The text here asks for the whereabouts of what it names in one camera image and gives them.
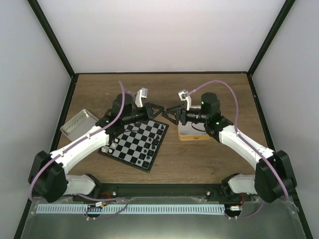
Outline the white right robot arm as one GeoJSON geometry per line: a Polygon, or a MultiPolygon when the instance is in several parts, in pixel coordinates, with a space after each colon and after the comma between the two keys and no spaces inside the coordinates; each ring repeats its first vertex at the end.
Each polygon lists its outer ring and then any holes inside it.
{"type": "Polygon", "coordinates": [[[187,91],[179,97],[186,104],[167,108],[162,116],[175,125],[200,123],[205,132],[216,141],[230,147],[255,170],[253,175],[232,174],[222,180],[221,194],[228,201],[240,193],[258,195],[267,203],[288,196],[297,181],[288,154],[264,147],[243,134],[220,111],[220,101],[215,93],[204,93],[201,106],[191,107],[187,91]]]}

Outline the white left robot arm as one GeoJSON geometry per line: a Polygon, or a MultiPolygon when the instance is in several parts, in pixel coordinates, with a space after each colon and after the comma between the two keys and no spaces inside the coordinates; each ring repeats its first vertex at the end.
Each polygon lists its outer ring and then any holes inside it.
{"type": "Polygon", "coordinates": [[[70,175],[69,171],[95,150],[107,145],[124,133],[131,123],[148,121],[164,111],[164,107],[153,103],[135,104],[129,94],[119,94],[104,116],[84,135],[67,146],[47,153],[39,152],[33,161],[28,182],[29,199],[33,192],[52,203],[64,195],[85,195],[97,201],[102,195],[97,179],[90,175],[70,175]]]}

